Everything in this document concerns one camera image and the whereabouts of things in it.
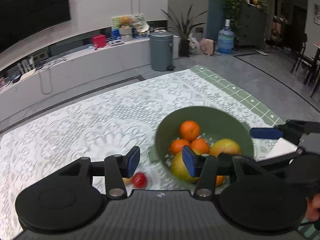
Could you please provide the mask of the person's right hand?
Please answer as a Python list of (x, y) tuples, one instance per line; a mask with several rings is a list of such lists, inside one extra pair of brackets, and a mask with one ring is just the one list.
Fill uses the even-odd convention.
[(305, 217), (308, 221), (317, 221), (319, 219), (320, 209), (320, 193), (314, 195), (312, 198), (307, 198), (307, 211)]

